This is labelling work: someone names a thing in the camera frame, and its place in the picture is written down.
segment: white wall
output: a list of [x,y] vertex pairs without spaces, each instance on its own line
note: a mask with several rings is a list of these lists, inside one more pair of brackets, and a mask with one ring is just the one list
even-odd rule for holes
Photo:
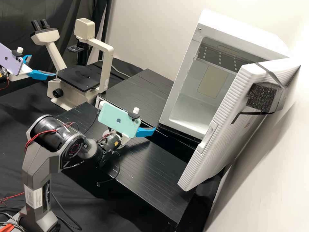
[[[308,4],[294,3],[304,14]],[[309,231],[309,22],[295,27],[301,31],[290,38],[290,46],[302,67],[285,107],[265,119],[232,166],[207,232]]]
[[302,0],[114,0],[107,42],[116,58],[174,80],[203,8],[275,33],[291,46],[306,11],[294,2]]
[[306,2],[114,1],[107,42],[115,56],[172,80],[204,7],[277,34],[303,60],[284,109],[266,118],[233,165],[207,232],[309,231]]

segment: ribbed white panel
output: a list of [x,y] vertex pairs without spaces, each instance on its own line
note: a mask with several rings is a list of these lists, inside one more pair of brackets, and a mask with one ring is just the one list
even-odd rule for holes
[[[274,72],[284,85],[290,81],[300,66],[291,58],[266,61],[261,65]],[[231,122],[244,109],[246,105],[244,98],[254,82],[275,83],[272,77],[255,64],[241,67],[212,119],[218,124],[217,129],[202,153],[195,150],[178,182],[183,190],[188,191],[220,172],[239,152],[230,149],[231,145],[249,139],[242,136],[242,131],[248,120],[257,116],[240,115],[234,124]]]

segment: black cable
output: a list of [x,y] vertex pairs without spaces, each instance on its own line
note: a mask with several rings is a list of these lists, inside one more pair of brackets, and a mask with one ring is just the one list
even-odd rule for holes
[[86,132],[93,126],[93,124],[95,123],[95,121],[96,121],[98,115],[99,115],[99,111],[97,112],[96,117],[94,118],[93,122],[92,122],[91,125],[88,127],[88,129],[84,132],[84,134],[86,134]]
[[20,225],[18,225],[16,222],[0,222],[0,225],[4,225],[4,224],[12,224],[14,225],[14,228],[19,229],[22,232],[25,232],[25,230]]
[[[6,207],[6,206],[0,206],[0,209],[1,209],[1,208],[4,208],[4,209],[17,209],[17,210],[21,210],[21,209],[22,209],[22,208],[19,208],[19,207]],[[66,220],[64,220],[62,217],[58,216],[57,214],[56,214],[56,217],[57,217],[60,221],[62,221],[63,224],[64,224],[70,231],[74,232],[74,230],[72,230],[71,227],[78,230],[78,228],[76,228],[75,226],[71,225],[70,223],[68,223]]]
[[0,206],[0,209],[3,208],[3,209],[19,209],[21,210],[22,208],[18,208],[18,207],[7,207],[7,206]]
[[70,224],[69,224],[66,220],[64,220],[62,217],[57,216],[57,215],[56,215],[56,217],[57,217],[60,221],[62,221],[63,224],[64,224],[70,231],[75,232],[74,230],[72,230],[72,228],[70,227]]
[[68,222],[65,222],[66,224],[68,224],[69,226],[71,226],[72,228],[74,228],[74,229],[76,229],[76,230],[83,230],[82,228],[81,228],[81,226],[64,210],[64,208],[62,207],[62,205],[60,204],[60,202],[56,199],[56,197],[55,197],[55,195],[54,195],[54,193],[53,192],[51,192],[51,195],[53,196],[53,198],[55,199],[55,201],[57,202],[57,204],[59,205],[59,207],[61,208],[61,210],[62,210],[62,212],[72,221],[72,222],[74,222],[74,224],[77,226],[77,227],[75,227],[75,226],[72,226],[72,225],[70,225]]
[[25,199],[24,200],[5,200],[3,202],[7,202],[7,201],[25,201]]
[[111,180],[116,179],[116,178],[117,178],[117,176],[118,176],[118,175],[119,175],[119,173],[120,173],[121,156],[120,156],[120,154],[119,154],[119,152],[118,152],[118,151],[113,151],[113,153],[114,153],[114,152],[115,152],[115,153],[117,153],[117,154],[118,154],[118,156],[119,156],[119,168],[118,168],[117,174],[116,174],[116,175],[115,175],[115,177],[113,177],[112,179],[97,182],[97,186],[98,186],[98,187],[100,187],[100,185],[101,185],[101,184],[103,184],[103,183],[106,183],[106,182],[109,182],[109,181],[111,181]]
[[12,217],[11,215],[9,215],[8,213],[2,213],[2,212],[0,212],[0,214],[3,214],[3,215],[5,215],[5,216],[7,216],[8,218],[14,220],[15,222],[18,222],[14,217]]

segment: black cloth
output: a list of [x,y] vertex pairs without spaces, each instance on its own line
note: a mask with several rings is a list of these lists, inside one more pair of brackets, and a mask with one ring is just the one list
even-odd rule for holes
[[[56,116],[62,112],[62,108],[46,97],[44,83],[0,98],[0,198],[23,192],[21,168],[28,128],[41,115]],[[94,197],[62,173],[53,174],[52,190],[85,231],[140,231],[132,222],[115,213],[115,206],[111,202]],[[7,205],[22,207],[24,202],[11,201]],[[55,213],[65,217],[54,201],[52,208]],[[61,227],[61,231],[69,231],[64,225]]]

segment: black platform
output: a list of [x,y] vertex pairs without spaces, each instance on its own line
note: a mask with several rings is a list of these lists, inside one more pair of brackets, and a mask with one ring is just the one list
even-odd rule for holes
[[[84,103],[57,118],[62,122],[77,122],[79,130],[84,132],[96,112],[96,108]],[[106,126],[96,121],[85,135],[99,139],[106,129]],[[178,224],[195,191],[184,192],[177,185],[186,163],[146,138],[131,139],[119,152],[122,160],[117,181]],[[118,162],[115,157],[104,166],[111,177],[117,173]]]
[[101,69],[93,64],[87,66],[75,65],[60,70],[57,77],[78,90],[86,92],[100,84]]
[[173,81],[145,69],[99,96],[126,111],[138,107],[142,121],[158,127],[172,86]]

